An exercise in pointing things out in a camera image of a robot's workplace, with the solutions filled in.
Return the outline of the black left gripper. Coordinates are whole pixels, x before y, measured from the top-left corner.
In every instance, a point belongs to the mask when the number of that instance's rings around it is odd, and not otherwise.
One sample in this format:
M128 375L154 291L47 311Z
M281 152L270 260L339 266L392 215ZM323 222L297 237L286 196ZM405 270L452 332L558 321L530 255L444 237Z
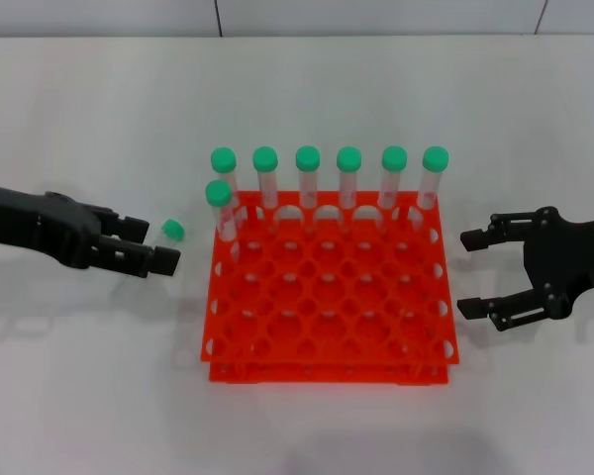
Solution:
M61 194L0 188L0 244L43 253L67 267L87 268L92 249L93 267L141 278L173 276L181 252L142 244L148 230L145 220L112 210L94 214Z

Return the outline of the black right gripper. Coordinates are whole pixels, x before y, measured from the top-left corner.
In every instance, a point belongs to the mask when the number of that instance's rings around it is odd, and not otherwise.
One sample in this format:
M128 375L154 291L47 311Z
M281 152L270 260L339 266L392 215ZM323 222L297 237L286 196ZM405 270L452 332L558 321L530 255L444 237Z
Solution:
M486 230L463 232L466 250L524 241L524 266L533 289L505 297L456 302L469 321L489 319L498 332L567 318L577 298L594 289L594 221L574 223L557 208L493 214Z

